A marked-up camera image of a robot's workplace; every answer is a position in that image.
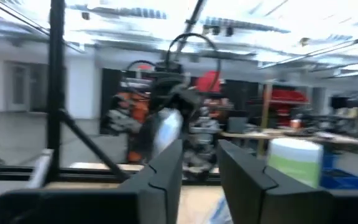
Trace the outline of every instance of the black metal frame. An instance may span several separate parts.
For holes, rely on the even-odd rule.
[[[202,0],[191,17],[190,24],[201,10]],[[50,8],[50,42],[47,100],[47,149],[36,167],[0,166],[0,180],[29,181],[28,187],[43,187],[50,182],[117,182],[128,179],[137,171],[123,171],[75,124],[64,109],[64,15],[65,1],[53,0]],[[65,123],[110,170],[60,168],[61,123]],[[220,175],[210,174],[206,181],[184,180],[183,185],[220,185]]]

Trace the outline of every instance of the metal pole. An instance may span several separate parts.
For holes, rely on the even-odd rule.
[[[265,95],[264,95],[264,107],[262,110],[262,121],[260,124],[261,130],[265,130],[267,128],[267,123],[269,120],[269,106],[270,106],[270,99],[272,98],[272,89],[273,89],[273,82],[268,82],[265,88]],[[257,151],[257,158],[262,159],[265,155],[265,140],[261,139],[258,143],[258,151]]]
[[[355,44],[358,44],[358,39],[345,41],[343,43],[340,43],[340,44],[337,44],[337,45],[334,45],[334,46],[331,46],[331,47],[327,47],[327,48],[324,48],[324,49],[319,49],[319,50],[315,50],[313,52],[309,52],[309,53],[307,53],[305,55],[302,55],[302,56],[297,56],[297,57],[289,58],[289,59],[286,59],[286,60],[282,60],[281,62],[268,63],[266,65],[258,67],[258,69],[270,68],[270,67],[275,66],[275,65],[280,65],[280,64],[289,63],[289,62],[296,62],[296,61],[302,60],[304,58],[314,57],[314,56],[317,56],[317,55],[326,54],[326,53],[329,53],[329,52],[332,52],[332,51],[335,51],[335,50],[339,50],[339,49],[345,49],[345,48],[353,46]]]
[[[50,168],[50,161],[52,160],[52,153],[53,151],[51,149],[44,149],[42,151],[42,155],[35,164],[29,182],[27,183],[27,188],[37,189],[47,184],[46,180]]]
[[[351,66],[351,65],[358,65],[358,62],[356,62],[356,63],[348,63],[346,65],[330,66],[330,67],[325,67],[325,68],[316,68],[316,69],[313,69],[313,70],[309,70],[308,72],[311,73],[311,72],[322,72],[322,71],[327,71],[327,70],[335,70],[335,69],[344,68],[344,67]]]
[[[184,33],[188,33],[193,30],[193,27],[198,21],[198,18],[201,14],[201,11],[202,11],[202,8],[203,8],[205,2],[206,2],[205,0],[197,1],[196,7],[194,8],[194,11],[193,11],[190,19],[186,21],[187,26],[186,26]],[[183,48],[185,48],[186,43],[187,43],[187,37],[183,38],[181,41],[179,41],[175,60],[179,60],[180,52],[183,50]]]
[[[63,33],[65,1],[52,0],[50,3],[49,70],[47,99],[47,148],[53,150],[48,179],[58,176],[60,168],[60,113],[63,107]]]
[[[129,175],[121,170],[117,164],[115,164],[85,133],[82,131],[70,117],[70,115],[63,109],[60,110],[60,114],[64,123],[73,131],[75,135],[91,150],[95,153],[99,159],[110,168],[114,175],[120,178],[121,181],[125,181],[129,178]]]

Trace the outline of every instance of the wooden post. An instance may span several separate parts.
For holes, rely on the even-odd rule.
[[[264,91],[265,94],[264,94],[264,105],[263,105],[263,109],[262,109],[262,122],[260,124],[260,128],[262,130],[267,128],[267,123],[269,120],[269,104],[270,104],[270,99],[272,98],[272,88],[273,88],[273,82],[268,82],[266,84],[266,88]],[[258,159],[263,158],[265,155],[264,143],[265,143],[265,140],[263,140],[263,139],[259,140],[258,151],[257,151]]]

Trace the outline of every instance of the blue bin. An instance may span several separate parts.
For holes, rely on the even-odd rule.
[[[325,189],[346,189],[358,190],[358,177],[339,169],[330,170],[330,173],[341,175],[327,175],[323,172],[320,180],[320,186]]]
[[[334,169],[337,155],[324,150],[323,154],[323,170]]]

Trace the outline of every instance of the desk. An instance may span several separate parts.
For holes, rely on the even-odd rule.
[[[141,170],[142,165],[119,164],[125,170]],[[104,164],[76,162],[70,168],[107,169]],[[119,184],[110,183],[69,183],[53,182],[46,188],[50,189],[105,189],[116,188]],[[178,224],[207,224],[218,200],[222,197],[220,186],[182,186],[178,211]]]
[[[331,139],[325,139],[318,136],[308,136],[308,137],[290,137],[284,135],[285,132],[292,132],[292,130],[288,129],[264,129],[261,132],[258,131],[251,131],[244,134],[231,134],[222,132],[221,136],[227,138],[241,138],[241,139],[261,139],[261,140],[270,140],[275,138],[296,138],[296,139],[304,139],[313,142],[320,142],[320,143],[334,143],[334,144],[352,144],[358,145],[358,138],[352,138],[349,136],[343,136],[339,134],[332,134],[327,133],[332,136]]]

